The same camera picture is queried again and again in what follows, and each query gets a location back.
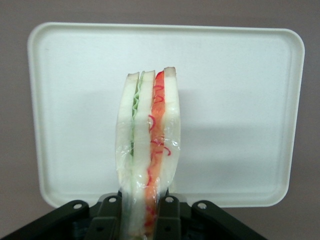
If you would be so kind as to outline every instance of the sandwich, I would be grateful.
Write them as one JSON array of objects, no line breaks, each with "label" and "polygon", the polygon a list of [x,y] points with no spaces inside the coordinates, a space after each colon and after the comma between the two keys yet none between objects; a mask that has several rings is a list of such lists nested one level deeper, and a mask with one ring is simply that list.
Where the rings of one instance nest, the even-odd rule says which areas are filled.
[{"label": "sandwich", "polygon": [[128,74],[120,101],[115,159],[122,193],[123,239],[153,233],[157,204],[171,185],[180,154],[176,69]]}]

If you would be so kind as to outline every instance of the plastic tray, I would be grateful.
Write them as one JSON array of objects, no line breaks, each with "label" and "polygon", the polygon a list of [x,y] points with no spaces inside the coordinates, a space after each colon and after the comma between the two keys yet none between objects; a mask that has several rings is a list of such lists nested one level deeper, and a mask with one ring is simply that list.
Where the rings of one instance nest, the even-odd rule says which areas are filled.
[{"label": "plastic tray", "polygon": [[40,190],[58,207],[119,189],[128,73],[176,67],[189,204],[271,206],[289,187],[304,44],[288,29],[44,23],[28,40]]}]

